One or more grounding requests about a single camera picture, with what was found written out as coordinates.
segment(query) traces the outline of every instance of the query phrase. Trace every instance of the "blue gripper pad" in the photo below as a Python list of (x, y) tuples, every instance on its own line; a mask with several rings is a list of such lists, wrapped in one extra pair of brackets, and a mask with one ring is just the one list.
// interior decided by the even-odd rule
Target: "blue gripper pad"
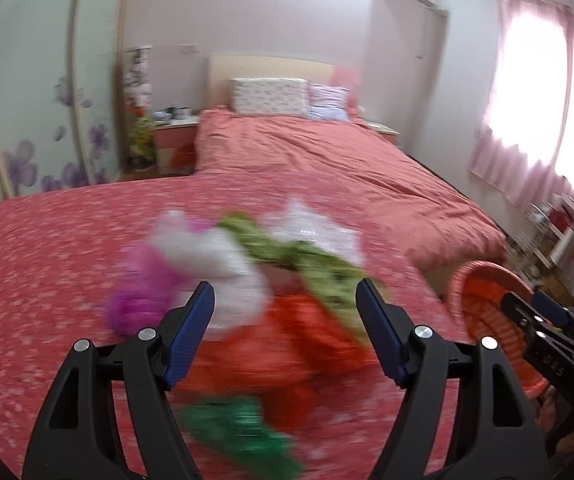
[(568, 323), (566, 310), (544, 292), (534, 292), (531, 297), (531, 306), (534, 310), (537, 310), (542, 317), (546, 317), (558, 328), (563, 328)]
[(400, 387), (407, 386), (409, 374), (402, 365), (402, 342), (387, 319), (383, 307), (389, 307), (368, 280), (356, 286), (356, 308), (363, 320), (371, 345), (383, 373)]
[(171, 390), (187, 376), (213, 314), (214, 303), (213, 287), (201, 282), (186, 306), (182, 307), (189, 311), (168, 347), (167, 369), (163, 375), (165, 389)]

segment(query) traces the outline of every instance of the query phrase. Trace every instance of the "floral pillow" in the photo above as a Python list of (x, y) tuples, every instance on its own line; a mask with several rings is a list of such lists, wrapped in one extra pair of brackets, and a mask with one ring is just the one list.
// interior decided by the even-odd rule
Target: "floral pillow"
[(254, 77), (231, 81), (231, 107), (238, 115), (306, 118), (309, 113), (305, 79)]
[(348, 123), (350, 122), (346, 112), (348, 99), (347, 88), (310, 83), (308, 117), (320, 121)]

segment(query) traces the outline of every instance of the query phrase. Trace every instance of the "bed sheet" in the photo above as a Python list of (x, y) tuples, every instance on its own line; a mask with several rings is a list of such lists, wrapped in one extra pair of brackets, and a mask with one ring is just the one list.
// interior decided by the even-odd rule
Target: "bed sheet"
[(501, 260), (504, 234), (471, 200), (365, 123), (292, 117), (201, 115), (197, 170), (325, 173), (361, 197), (385, 233), (420, 270)]
[[(356, 208), (352, 192), (320, 175), (198, 174), (7, 200), (0, 203), (0, 456), (12, 471), (20, 474), (40, 405), (74, 341), (116, 341), (102, 308), (121, 275), (116, 263), (163, 211), (182, 208), (216, 219), (238, 208), (259, 218), (282, 210), (290, 196), (361, 233), (366, 269), (393, 292), (395, 303), (414, 322), (428, 324), (446, 338), (467, 340), (462, 320), (449, 316), (379, 225)], [(377, 365), (319, 377), (315, 388), (318, 405), (293, 436), (295, 455), (307, 468), (303, 478), (367, 478), (403, 392)], [(125, 392), (115, 393), (128, 463), (143, 472)], [(457, 386), (450, 384), (430, 470), (445, 457), (456, 394)], [(187, 440), (207, 480), (246, 478), (220, 456)]]

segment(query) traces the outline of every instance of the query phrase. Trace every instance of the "red bedspread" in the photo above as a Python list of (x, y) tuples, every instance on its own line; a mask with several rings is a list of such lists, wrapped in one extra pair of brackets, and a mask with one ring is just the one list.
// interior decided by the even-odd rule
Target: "red bedspread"
[(478, 206), (357, 121), (250, 118), (208, 110), (196, 139), (197, 168), (325, 173), (361, 197), (420, 270), (503, 257), (504, 235)]
[[(20, 474), (34, 420), (74, 341), (115, 340), (103, 302), (118, 276), (115, 263), (166, 209), (218, 218), (232, 208), (253, 215), (281, 210), (290, 195), (363, 233), (367, 268), (394, 291), (415, 322), (466, 340), (417, 270), (349, 190), (307, 174), (221, 174), (110, 184), (0, 203), (0, 456)], [(367, 478), (398, 411), (402, 393), (378, 367), (319, 378), (318, 407), (294, 435), (305, 479)], [(448, 390), (430, 469), (441, 464), (450, 435), (455, 388)], [(128, 463), (139, 468), (124, 392), (118, 416)], [(188, 439), (206, 479), (242, 478), (220, 456)]]

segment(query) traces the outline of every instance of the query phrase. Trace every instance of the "laundry basket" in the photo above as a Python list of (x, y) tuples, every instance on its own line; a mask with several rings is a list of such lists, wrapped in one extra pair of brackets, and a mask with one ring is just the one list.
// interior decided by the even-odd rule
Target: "laundry basket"
[(449, 280), (447, 308), (454, 320), (464, 322), (475, 341), (490, 335), (500, 343), (525, 394), (534, 399), (548, 383), (522, 358), (526, 347), (522, 330), (500, 310), (500, 300), (507, 292), (531, 302), (531, 289), (509, 270), (491, 262), (469, 262)]

